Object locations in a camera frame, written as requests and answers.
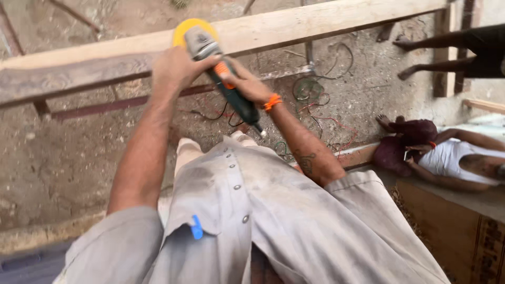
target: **orange wrist band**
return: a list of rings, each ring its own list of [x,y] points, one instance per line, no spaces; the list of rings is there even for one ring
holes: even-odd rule
[[[273,93],[272,96],[270,97],[270,99],[268,100],[268,102],[265,103],[265,105],[263,107],[265,108],[265,111],[270,112],[270,110],[272,109],[272,106],[274,106],[278,103],[281,103],[281,102],[282,102],[281,96],[279,96],[276,93]]]

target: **concrete floor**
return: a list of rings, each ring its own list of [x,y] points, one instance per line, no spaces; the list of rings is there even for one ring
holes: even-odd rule
[[[105,32],[100,40],[130,36],[174,28],[188,17],[209,21],[239,17],[246,0],[192,0],[184,10],[176,10],[168,0],[66,0],[78,7]],[[296,7],[298,0],[257,0],[253,14]],[[27,53],[42,52],[93,42],[89,29],[75,21],[48,1],[5,0],[5,8],[21,45]],[[500,22],[496,11],[505,11],[501,0],[485,0],[481,25]],[[338,60],[328,76],[338,76],[350,64],[350,54],[337,49],[344,43],[352,51],[354,64],[349,72],[337,80],[321,79],[330,102],[313,107],[312,113],[334,117],[343,125],[359,133],[352,146],[376,142],[385,133],[374,117],[384,113],[391,118],[405,115],[409,119],[432,119],[437,125],[455,125],[482,114],[461,105],[464,98],[479,98],[505,103],[501,91],[505,81],[474,80],[469,93],[454,98],[432,97],[432,74],[420,72],[402,82],[396,73],[415,63],[432,61],[432,50],[418,50],[405,54],[390,41],[376,43],[378,28],[331,37],[314,42],[314,56],[318,74],[324,74]],[[433,15],[402,21],[392,32],[419,40],[432,36]],[[305,64],[305,59],[285,50],[304,54],[299,44],[284,49],[244,56],[240,60],[254,73],[261,74]],[[7,52],[0,46],[4,59]],[[267,84],[283,96],[295,112],[291,90],[298,77],[272,80]],[[150,92],[150,80],[142,79],[115,86],[119,98],[144,96]],[[175,118],[182,134],[209,150],[233,129],[226,118],[207,121],[182,110],[199,110],[215,115],[212,107],[221,110],[224,100],[217,93],[180,98]],[[69,109],[114,100],[108,88],[49,100],[53,110]],[[107,204],[109,190],[117,163],[138,122],[143,107],[114,111],[102,115],[66,120],[40,120],[31,105],[0,110],[0,231],[32,225],[56,223],[83,215],[100,212]],[[302,122],[319,135],[321,133],[307,113],[300,114]],[[337,151],[347,144],[353,132],[331,120],[321,120],[322,140]],[[263,114],[262,124],[269,137],[261,145],[275,147],[282,140],[270,119]],[[170,146],[164,188],[169,191],[173,181],[175,147]]]

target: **hand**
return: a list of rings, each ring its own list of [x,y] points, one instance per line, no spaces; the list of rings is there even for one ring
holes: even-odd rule
[[[166,87],[177,88],[176,95],[188,88],[200,74],[214,67],[221,56],[211,56],[201,61],[193,61],[189,53],[176,46],[165,50],[153,64],[153,96],[157,90],[165,94]]]
[[[409,167],[411,167],[412,165],[414,165],[416,163],[416,162],[414,162],[414,158],[413,157],[410,157],[405,162],[407,163],[407,165],[409,165]]]
[[[236,86],[246,99],[259,106],[263,106],[270,100],[273,93],[265,84],[252,75],[251,72],[243,67],[237,60],[230,57],[226,57],[226,60],[228,60],[233,69],[235,69],[237,76],[225,74],[225,76],[221,77],[223,82]]]
[[[416,146],[405,147],[405,150],[407,150],[407,151],[417,150],[417,151],[419,151],[420,155],[424,155],[427,152],[433,150],[433,147],[431,147],[431,145],[416,145]]]

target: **orange grip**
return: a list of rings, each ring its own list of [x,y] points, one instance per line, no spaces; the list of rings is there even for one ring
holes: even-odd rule
[[[216,74],[218,74],[219,76],[221,76],[222,74],[231,74],[230,72],[230,69],[228,69],[228,66],[226,66],[226,64],[224,63],[224,61],[221,61],[219,62],[215,67],[214,67],[214,71],[216,72]],[[228,84],[228,83],[224,83],[223,82],[223,85],[231,90],[231,89],[235,89],[235,86],[232,85],[232,84]]]

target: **yellow grinding disc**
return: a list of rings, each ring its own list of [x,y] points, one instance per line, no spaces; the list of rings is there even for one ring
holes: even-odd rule
[[[172,46],[182,46],[183,48],[186,48],[184,34],[194,26],[200,26],[204,31],[208,32],[215,41],[219,41],[217,32],[208,22],[201,19],[187,19],[175,28],[172,38]]]

